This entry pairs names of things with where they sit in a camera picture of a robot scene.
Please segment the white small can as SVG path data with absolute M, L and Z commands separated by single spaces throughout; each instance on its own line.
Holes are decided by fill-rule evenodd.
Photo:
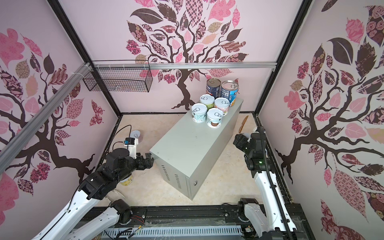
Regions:
M 224 112 L 218 108 L 211 108 L 207 112 L 207 125 L 212 129 L 217 129 L 221 126 Z

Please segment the pink labelled can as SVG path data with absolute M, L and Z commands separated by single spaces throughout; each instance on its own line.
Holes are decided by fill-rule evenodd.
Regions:
M 226 98 L 216 98 L 214 101 L 214 107 L 221 110 L 225 116 L 228 114 L 230 102 Z

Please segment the large blue labelled can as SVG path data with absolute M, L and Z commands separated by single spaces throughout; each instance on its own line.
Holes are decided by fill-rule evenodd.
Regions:
M 221 85 L 221 97 L 227 99 L 232 107 L 236 102 L 239 84 L 236 81 L 224 81 Z

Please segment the green labelled small can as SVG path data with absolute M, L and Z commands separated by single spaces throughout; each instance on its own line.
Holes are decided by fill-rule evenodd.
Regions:
M 214 107 L 215 98 L 210 94 L 205 94 L 200 97 L 200 103 L 204 104 L 207 109 L 211 109 Z

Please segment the dark tomato can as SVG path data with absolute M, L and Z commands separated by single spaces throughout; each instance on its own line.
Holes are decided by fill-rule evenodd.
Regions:
M 213 96 L 215 99 L 221 95 L 221 81 L 219 79 L 211 78 L 207 80 L 206 93 Z

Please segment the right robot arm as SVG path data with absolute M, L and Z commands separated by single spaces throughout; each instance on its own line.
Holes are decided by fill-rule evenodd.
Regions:
M 255 201 L 239 201 L 239 211 L 252 224 L 259 240 L 306 240 L 293 222 L 278 185 L 276 171 L 267 154 L 265 131 L 237 134 L 234 146 L 244 153 L 248 170 L 261 192 L 263 206 Z

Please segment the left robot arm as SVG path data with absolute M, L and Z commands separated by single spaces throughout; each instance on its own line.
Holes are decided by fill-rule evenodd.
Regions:
M 79 185 L 69 203 L 34 237 L 36 240 L 91 240 L 117 223 L 127 224 L 131 221 L 132 208 L 123 199 L 118 199 L 99 216 L 79 229 L 75 228 L 118 183 L 130 177 L 134 171 L 150 169 L 154 164 L 150 153 L 142 156 L 124 148 L 108 153 L 105 160 Z

